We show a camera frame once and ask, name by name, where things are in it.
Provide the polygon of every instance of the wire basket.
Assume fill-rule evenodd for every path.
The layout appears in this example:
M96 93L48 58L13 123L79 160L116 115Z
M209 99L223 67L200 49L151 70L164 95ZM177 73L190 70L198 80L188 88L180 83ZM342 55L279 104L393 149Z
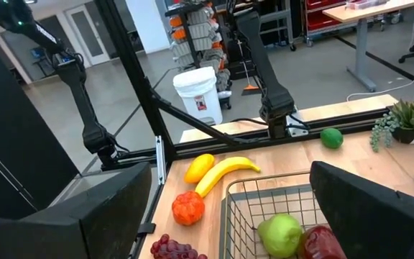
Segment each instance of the wire basket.
M265 176L229 185L221 216L220 259L272 258L260 241L257 227L275 214L293 216L303 231L328 226L311 185L292 186L295 183L309 183L309 173Z

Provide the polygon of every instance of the standing desk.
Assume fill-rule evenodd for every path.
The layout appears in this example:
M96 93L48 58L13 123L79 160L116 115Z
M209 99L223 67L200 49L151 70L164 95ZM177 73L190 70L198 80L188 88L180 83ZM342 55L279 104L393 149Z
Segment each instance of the standing desk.
M298 112L305 121L310 121L382 109L395 102L397 100L390 95L383 95L340 104L301 109ZM231 122L214 127L229 134L266 128L266 126L251 122ZM139 258L151 259L150 248L152 243L159 240L162 234L167 233L170 238L177 240L179 243L191 244L199 254L206 254L209 259L217 259L220 249L221 201L226 197L228 185L239 179L307 172L314 160L322 160L371 181L414 196L414 145L393 142L392 148L381 148L379 153L374 153L369 143L370 134L371 132L360 132L346 135L344 144L339 150L330 150L322 146L320 140L309 140L215 155L216 162L232 156L248 157L262 169L262 172L258 174L252 170L240 170L225 175L204 198L206 211L202 220L190 227L175 223L172 216L172 202L178 194L194 190L196 187L196 185L185 183L183 180L185 172L193 159L174 161L153 214L152 223L156 224L155 232L146 236ZM208 137L208 135L197 129L190 129L183 132L181 142L201 140ZM274 187L297 186L308 182L308 176L303 175L290 177L286 181L279 181L275 183L276 186Z
M386 4L366 9L352 10L345 6L338 6L323 10L323 13L340 22L357 21L356 64L354 68L348 67L350 72L368 90L374 92L376 84L365 74L367 56L367 19L379 14L394 12L414 6L414 0L390 0Z

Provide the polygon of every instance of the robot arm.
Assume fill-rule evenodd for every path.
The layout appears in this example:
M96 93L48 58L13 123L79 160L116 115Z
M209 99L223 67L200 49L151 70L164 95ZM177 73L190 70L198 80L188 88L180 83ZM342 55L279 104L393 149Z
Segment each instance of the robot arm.
M97 153L104 165L115 163L122 152L116 151L116 139L97 120L85 87L86 70L81 54L67 49L60 39L36 22L24 0L0 0L0 26L27 36L45 49L60 79L71 88L84 123L84 145L90 153Z

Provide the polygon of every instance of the yellow banana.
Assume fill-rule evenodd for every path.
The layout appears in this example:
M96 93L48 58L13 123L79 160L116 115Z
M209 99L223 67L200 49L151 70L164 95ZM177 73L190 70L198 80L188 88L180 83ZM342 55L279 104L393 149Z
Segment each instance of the yellow banana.
M226 175L235 170L239 169L252 169L256 172L259 172L259 167L253 164L252 161L248 158L234 157L227 158L220 163L216 164L212 169L210 169L207 174L202 178L195 188L201 197L205 197L208 192L218 183L218 181Z

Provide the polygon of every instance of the lime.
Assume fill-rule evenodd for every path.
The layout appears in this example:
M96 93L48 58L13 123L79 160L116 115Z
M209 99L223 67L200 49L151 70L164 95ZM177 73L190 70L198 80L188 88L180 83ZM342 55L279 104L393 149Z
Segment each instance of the lime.
M337 149L343 144L342 133L334 128L324 129L321 132L322 144L328 148Z

